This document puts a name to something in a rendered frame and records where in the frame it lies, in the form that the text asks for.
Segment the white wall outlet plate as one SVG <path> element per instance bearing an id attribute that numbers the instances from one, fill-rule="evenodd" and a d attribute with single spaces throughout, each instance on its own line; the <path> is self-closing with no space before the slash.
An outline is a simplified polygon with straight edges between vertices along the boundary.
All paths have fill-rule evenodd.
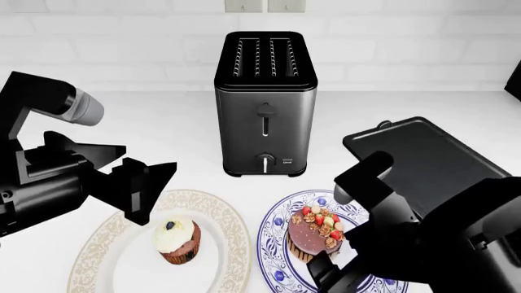
<path id="1" fill-rule="evenodd" d="M 261 13 L 263 0 L 224 0 L 226 13 Z"/>
<path id="2" fill-rule="evenodd" d="M 306 0 L 268 0 L 269 13 L 304 13 Z"/>

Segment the chocolate cake with strawberries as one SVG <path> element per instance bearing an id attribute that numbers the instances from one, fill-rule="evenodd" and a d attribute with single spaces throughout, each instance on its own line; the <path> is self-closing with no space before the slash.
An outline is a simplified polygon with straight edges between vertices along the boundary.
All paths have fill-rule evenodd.
<path id="1" fill-rule="evenodd" d="M 344 240 L 344 224 L 327 208 L 304 206 L 289 220 L 288 250 L 304 263 L 309 263 L 321 251 L 329 257 L 337 256 Z"/>

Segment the white plate with gold pattern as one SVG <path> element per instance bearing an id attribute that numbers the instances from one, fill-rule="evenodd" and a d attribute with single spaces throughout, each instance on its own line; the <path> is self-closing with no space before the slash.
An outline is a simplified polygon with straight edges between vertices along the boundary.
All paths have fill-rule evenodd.
<path id="1" fill-rule="evenodd" d="M 202 230 L 199 253 L 173 265 L 153 235 L 168 216 L 187 216 Z M 227 202 L 197 190 L 164 192 L 147 225 L 116 212 L 86 241 L 67 293 L 244 293 L 252 266 L 246 224 Z"/>

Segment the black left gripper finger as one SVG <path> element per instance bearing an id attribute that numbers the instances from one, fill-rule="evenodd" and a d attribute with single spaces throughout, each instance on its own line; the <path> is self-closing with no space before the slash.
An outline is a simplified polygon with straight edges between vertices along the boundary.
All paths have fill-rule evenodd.
<path id="1" fill-rule="evenodd" d="M 144 226 L 149 223 L 151 210 L 176 171 L 177 163 L 146 165 L 124 158 L 122 165 L 112 168 L 109 174 L 90 170 L 85 175 L 85 191 L 121 210 L 125 219 Z"/>
<path id="2" fill-rule="evenodd" d="M 95 169 L 109 165 L 126 153 L 126 146 L 77 143 L 55 131 L 46 131 L 43 137 L 45 147 L 58 153 L 82 155 Z"/>

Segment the white plate with blue pattern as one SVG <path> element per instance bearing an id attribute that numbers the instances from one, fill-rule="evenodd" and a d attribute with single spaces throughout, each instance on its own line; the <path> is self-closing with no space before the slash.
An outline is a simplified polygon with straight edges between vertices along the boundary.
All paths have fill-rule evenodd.
<path id="1" fill-rule="evenodd" d="M 317 293 L 306 263 L 290 251 L 287 243 L 292 214 L 314 204 L 337 214 L 346 230 L 369 219 L 360 204 L 337 204 L 329 190 L 305 190 L 277 202 L 261 222 L 256 240 L 260 271 L 274 293 Z"/>

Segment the black rectangular tray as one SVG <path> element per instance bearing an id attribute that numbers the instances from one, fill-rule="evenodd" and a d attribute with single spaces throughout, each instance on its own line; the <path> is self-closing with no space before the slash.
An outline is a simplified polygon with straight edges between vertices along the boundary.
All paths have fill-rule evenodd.
<path id="1" fill-rule="evenodd" d="M 391 155 L 394 163 L 383 181 L 405 197 L 419 216 L 485 178 L 510 176 L 421 116 L 384 121 L 374 129 L 345 136 L 343 145 L 358 160 L 376 151 Z"/>

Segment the black steel four-slot toaster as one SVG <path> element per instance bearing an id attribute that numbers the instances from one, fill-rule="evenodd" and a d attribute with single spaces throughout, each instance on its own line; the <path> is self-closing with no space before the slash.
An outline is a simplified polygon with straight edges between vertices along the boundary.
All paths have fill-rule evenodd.
<path id="1" fill-rule="evenodd" d="M 214 77 L 223 170 L 302 175 L 317 86 L 301 33 L 228 33 Z"/>

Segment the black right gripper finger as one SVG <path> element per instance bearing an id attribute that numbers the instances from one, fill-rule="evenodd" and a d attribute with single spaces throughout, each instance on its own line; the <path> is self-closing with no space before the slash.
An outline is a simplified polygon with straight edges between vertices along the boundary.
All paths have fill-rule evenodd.
<path id="1" fill-rule="evenodd" d="M 333 263 L 326 251 L 320 251 L 307 263 L 317 293 L 347 293 L 346 286 L 340 281 L 345 267 Z"/>
<path id="2" fill-rule="evenodd" d="M 344 237 L 358 254 L 366 254 L 372 252 L 377 245 L 375 231 L 373 221 L 367 221 L 345 232 Z"/>

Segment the chocolate cupcake with white frosting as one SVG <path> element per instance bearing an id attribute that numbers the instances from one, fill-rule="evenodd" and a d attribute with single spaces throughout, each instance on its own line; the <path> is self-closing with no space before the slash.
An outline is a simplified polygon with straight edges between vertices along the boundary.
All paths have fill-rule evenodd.
<path id="1" fill-rule="evenodd" d="M 172 265 L 184 265 L 199 253 L 202 232 L 188 216 L 168 216 L 156 226 L 155 249 Z"/>

